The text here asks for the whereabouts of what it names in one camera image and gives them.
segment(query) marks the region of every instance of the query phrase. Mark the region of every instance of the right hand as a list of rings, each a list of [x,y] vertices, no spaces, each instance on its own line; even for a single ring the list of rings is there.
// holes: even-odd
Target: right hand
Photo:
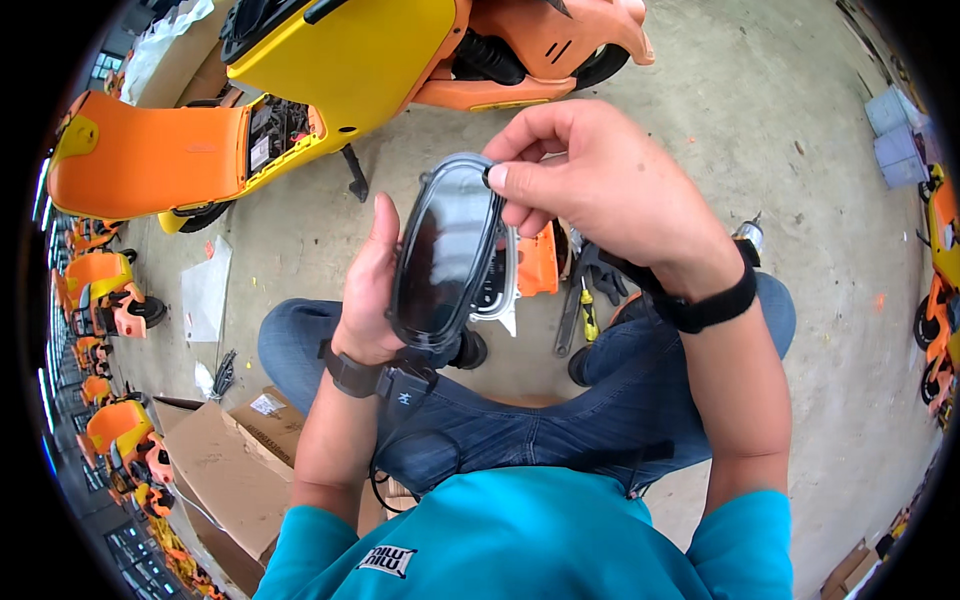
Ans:
[[[520,235],[532,237],[563,217],[607,252],[651,267],[668,292],[691,301],[743,275],[735,245],[693,181],[607,103],[526,108],[483,154],[503,161],[488,179],[508,200],[504,223]]]

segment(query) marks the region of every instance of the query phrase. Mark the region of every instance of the battery compartment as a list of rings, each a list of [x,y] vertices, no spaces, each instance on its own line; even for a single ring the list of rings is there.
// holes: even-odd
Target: battery compartment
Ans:
[[[276,96],[264,96],[251,109],[248,131],[247,179],[311,133],[309,106]]]

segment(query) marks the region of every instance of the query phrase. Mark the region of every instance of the teal shirt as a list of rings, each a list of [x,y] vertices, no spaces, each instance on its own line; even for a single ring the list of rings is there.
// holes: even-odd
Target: teal shirt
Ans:
[[[362,540],[290,509],[256,600],[791,598],[790,506],[754,492],[697,527],[686,554],[603,475],[513,467],[454,475]]]

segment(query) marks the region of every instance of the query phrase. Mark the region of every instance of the yellow screwdriver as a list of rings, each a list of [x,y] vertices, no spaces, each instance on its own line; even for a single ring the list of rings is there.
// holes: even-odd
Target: yellow screwdriver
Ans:
[[[600,327],[597,326],[597,315],[593,311],[593,296],[587,289],[587,279],[581,276],[580,283],[584,286],[580,292],[580,306],[584,310],[584,335],[587,337],[587,343],[592,344],[600,335]]]

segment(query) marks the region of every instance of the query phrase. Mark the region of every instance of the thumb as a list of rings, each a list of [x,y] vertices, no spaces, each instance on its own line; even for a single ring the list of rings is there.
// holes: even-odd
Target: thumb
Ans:
[[[362,253],[392,255],[400,235],[400,217],[390,196],[384,192],[373,197],[373,226],[363,245]]]
[[[548,167],[536,162],[501,162],[487,174],[490,188],[511,202],[562,213],[566,201],[565,165]]]

